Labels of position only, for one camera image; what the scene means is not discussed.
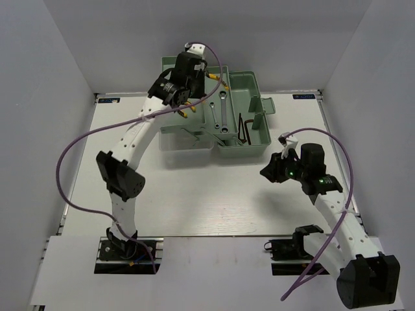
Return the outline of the large silver ratchet wrench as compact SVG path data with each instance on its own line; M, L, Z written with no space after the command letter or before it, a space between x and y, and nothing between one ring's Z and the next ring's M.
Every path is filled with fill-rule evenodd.
M220 131L222 133L228 133L228 125L227 125L227 108L226 108L226 99L227 99L227 92L226 91L220 91L219 92L219 98L220 98L220 104L221 104L221 129Z

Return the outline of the small silver wrench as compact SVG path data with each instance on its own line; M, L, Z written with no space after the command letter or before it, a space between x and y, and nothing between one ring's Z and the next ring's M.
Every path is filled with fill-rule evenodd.
M216 114L216 110L215 110L215 103L214 102L210 102L209 103L209 107L211 108L211 112L212 112L212 116L213 116L213 122L214 122L214 127L215 127L215 129L219 129L220 128L220 124L218 122L218 118L217 118L217 114Z

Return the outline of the green cantilever toolbox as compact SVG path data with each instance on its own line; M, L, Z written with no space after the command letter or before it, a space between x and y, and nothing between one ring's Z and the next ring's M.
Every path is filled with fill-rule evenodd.
M174 114L160 130L160 148L166 152L219 149L225 158L259 157L271 144L267 117L274 101L260 94L252 71L208 67L205 90L218 89L187 117Z

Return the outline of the straight brown hex key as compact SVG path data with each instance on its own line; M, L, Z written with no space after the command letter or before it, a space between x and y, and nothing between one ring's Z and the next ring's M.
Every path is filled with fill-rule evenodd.
M239 113L239 118L238 118L238 140L240 140L240 142L243 144L244 143L244 139L241 137L241 133L243 132L243 120L242 120L242 115L241 113Z

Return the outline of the bent brown hex key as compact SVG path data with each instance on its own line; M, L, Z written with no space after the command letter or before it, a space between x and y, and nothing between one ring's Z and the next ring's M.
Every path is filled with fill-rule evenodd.
M250 138L248 125L253 123L253 122L254 122L253 119L247 119L247 120L244 121L244 137L245 137L245 139L246 139L246 141L249 145L252 144L252 141L251 141L251 138Z

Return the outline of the yellow-handled pliers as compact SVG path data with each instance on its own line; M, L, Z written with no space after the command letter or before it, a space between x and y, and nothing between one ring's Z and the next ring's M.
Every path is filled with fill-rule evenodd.
M177 114L179 114L182 118L187 119L189 111L191 111L191 113L196 113L196 108L192 106L191 102L187 101L182 106L182 109L177 111Z
M230 90L230 87L229 87L229 85L223 80L223 79L221 79L220 78L220 76L218 76L218 75L214 75L214 74L212 74L212 73L207 73L206 74L206 76L209 78L209 79L211 79L211 80L216 80L216 81L218 81L218 82L220 82L220 84L223 86L223 88L226 90L226 91L229 91Z

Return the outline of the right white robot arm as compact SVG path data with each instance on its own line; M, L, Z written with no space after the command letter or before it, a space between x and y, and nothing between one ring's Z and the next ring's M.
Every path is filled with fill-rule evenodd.
M299 182L334 237L329 238L317 225L297 227L290 246L276 247L276 258L297 255L301 259L316 259L334 278L338 296L348 309L394 303L400 273L397 258L385 255L356 215L346 208L342 186L326 172L322 146L306 143L300 153L295 148L296 143L283 143L282 152L272 154L260 174L272 183L290 179Z

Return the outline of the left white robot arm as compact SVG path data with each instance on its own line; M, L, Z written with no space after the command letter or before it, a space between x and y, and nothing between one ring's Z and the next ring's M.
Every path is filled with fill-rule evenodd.
M181 106L189 98L205 96L204 46L194 45L181 52L173 68L162 72L148 91L139 112L142 122L136 122L109 151L99 152L96 160L106 183L115 217L106 235L115 251L129 259L137 251L137 229L134 221L136 197L143 190L145 178L136 170L141 158L165 124L167 112Z

